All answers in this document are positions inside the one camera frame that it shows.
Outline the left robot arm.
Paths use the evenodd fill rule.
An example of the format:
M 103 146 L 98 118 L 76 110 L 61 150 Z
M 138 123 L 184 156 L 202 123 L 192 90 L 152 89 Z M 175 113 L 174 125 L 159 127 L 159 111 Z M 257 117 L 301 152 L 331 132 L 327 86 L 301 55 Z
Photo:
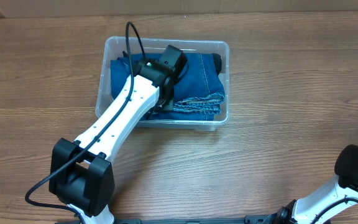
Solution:
M 114 223 L 108 205 L 115 188 L 116 154 L 146 112 L 172 101 L 186 63 L 183 51 L 172 45 L 158 59 L 136 61 L 120 94 L 92 127 L 73 142 L 61 138 L 54 145 L 49 191 L 81 223 Z

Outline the black garment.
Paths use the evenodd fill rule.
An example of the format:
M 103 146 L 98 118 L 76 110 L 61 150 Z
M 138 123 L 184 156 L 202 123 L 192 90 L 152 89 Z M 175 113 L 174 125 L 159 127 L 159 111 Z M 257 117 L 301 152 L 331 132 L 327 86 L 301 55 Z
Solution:
M 219 54 L 216 54 L 216 53 L 213 53 L 212 57 L 213 57 L 216 73 L 217 73 L 217 75 L 219 75 L 221 73 L 222 65 L 223 65 L 222 58 Z

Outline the blue denim jeans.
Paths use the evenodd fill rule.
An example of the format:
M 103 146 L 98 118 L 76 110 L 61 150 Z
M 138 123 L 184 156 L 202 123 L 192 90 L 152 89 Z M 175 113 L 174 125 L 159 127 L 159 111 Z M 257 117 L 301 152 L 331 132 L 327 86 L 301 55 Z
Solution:
M 188 53 L 181 80 L 174 88 L 173 110 L 143 116 L 146 119 L 212 121 L 221 113 L 225 92 L 216 73 L 212 54 Z

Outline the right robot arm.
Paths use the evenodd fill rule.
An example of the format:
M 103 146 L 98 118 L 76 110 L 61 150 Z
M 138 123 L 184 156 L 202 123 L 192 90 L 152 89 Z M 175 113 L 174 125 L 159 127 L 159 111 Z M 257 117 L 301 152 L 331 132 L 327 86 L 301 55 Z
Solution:
M 337 158 L 334 176 L 307 197 L 282 207 L 264 223 L 328 223 L 358 204 L 358 146 L 346 146 Z

